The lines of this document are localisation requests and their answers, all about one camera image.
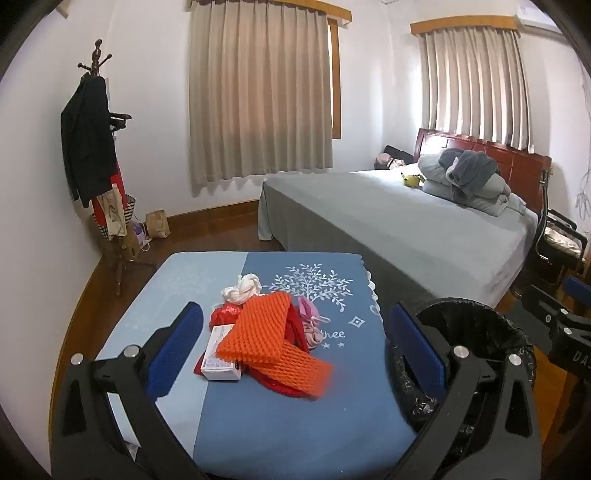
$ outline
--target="plush toy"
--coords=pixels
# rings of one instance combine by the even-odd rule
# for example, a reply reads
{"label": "plush toy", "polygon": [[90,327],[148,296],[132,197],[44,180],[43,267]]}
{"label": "plush toy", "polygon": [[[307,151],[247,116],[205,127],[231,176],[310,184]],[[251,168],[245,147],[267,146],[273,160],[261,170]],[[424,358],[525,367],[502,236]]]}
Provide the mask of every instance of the plush toy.
{"label": "plush toy", "polygon": [[405,187],[415,189],[421,184],[421,182],[425,183],[425,178],[422,175],[405,175],[404,173],[401,173],[400,175],[402,175],[402,184]]}

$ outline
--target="black jacket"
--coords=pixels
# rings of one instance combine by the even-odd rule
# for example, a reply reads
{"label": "black jacket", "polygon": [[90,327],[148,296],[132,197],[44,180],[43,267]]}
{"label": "black jacket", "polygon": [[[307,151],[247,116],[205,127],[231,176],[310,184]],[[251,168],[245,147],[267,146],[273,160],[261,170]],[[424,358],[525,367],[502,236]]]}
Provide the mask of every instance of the black jacket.
{"label": "black jacket", "polygon": [[61,147],[72,198],[87,208],[117,173],[105,79],[86,74],[61,113]]}

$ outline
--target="small white box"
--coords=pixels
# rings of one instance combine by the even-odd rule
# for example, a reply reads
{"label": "small white box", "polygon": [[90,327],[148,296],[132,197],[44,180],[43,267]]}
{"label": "small white box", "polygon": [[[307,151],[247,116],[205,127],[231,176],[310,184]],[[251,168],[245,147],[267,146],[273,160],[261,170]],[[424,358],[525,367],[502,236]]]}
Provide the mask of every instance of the small white box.
{"label": "small white box", "polygon": [[232,325],[214,327],[205,350],[201,372],[208,380],[240,380],[242,367],[238,362],[225,362],[216,357],[217,346],[232,330]]}

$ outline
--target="silver bolt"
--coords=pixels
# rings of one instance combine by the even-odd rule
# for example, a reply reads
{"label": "silver bolt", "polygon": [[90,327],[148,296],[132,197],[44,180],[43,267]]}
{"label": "silver bolt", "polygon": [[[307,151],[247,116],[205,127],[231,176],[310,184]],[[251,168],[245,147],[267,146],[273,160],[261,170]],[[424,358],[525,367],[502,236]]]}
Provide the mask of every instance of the silver bolt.
{"label": "silver bolt", "polygon": [[80,365],[82,363],[82,360],[84,360],[84,355],[82,355],[81,353],[75,353],[74,355],[72,355],[72,358],[70,358],[70,363],[72,365]]}
{"label": "silver bolt", "polygon": [[123,350],[123,354],[127,358],[135,358],[136,356],[138,356],[138,353],[139,353],[139,347],[137,345],[126,346],[125,350]]}
{"label": "silver bolt", "polygon": [[519,355],[512,353],[509,355],[509,362],[518,367],[521,365],[521,357]]}
{"label": "silver bolt", "polygon": [[466,358],[470,355],[468,349],[463,345],[457,345],[453,348],[453,354],[458,358]]}

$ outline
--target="wooden headboard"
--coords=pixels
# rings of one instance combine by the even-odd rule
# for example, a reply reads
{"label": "wooden headboard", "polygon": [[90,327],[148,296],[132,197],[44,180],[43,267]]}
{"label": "wooden headboard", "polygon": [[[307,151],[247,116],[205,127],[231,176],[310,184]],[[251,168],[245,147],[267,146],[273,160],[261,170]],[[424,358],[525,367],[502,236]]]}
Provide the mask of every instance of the wooden headboard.
{"label": "wooden headboard", "polygon": [[499,164],[501,176],[511,191],[527,202],[530,210],[538,213],[542,208],[542,170],[549,169],[552,159],[526,151],[515,150],[505,145],[476,140],[465,135],[449,134],[424,128],[418,131],[414,161],[425,153],[439,153],[446,148],[483,151]]}

